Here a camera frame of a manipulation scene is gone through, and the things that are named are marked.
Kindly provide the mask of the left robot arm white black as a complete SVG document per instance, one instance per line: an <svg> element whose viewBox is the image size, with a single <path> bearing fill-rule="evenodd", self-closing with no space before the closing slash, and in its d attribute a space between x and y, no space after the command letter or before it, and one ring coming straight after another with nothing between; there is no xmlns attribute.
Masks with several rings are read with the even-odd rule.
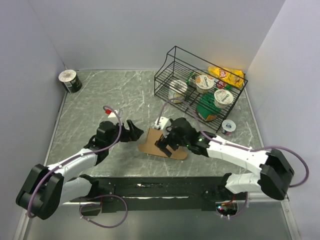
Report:
<svg viewBox="0 0 320 240"><path fill-rule="evenodd" d="M100 164L116 143L139 140L143 130L131 120L126 125L128 128L123 123L103 121L78 153L49 166L35 165L16 197L16 204L27 211L29 218L46 220L71 200L94 201L100 192L99 182L83 171Z"/></svg>

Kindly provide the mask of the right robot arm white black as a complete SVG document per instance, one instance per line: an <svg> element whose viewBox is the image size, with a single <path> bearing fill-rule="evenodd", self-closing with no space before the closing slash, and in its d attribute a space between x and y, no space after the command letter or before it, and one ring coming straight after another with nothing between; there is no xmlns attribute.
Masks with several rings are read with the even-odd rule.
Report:
<svg viewBox="0 0 320 240"><path fill-rule="evenodd" d="M195 155L215 158L244 168L248 173L226 173L217 190L223 199L239 193L264 193L274 200L284 200L294 176L294 170L278 149L254 151L234 144L207 131L197 131L184 118L159 117L154 128L162 132L155 146L167 157L179 147Z"/></svg>

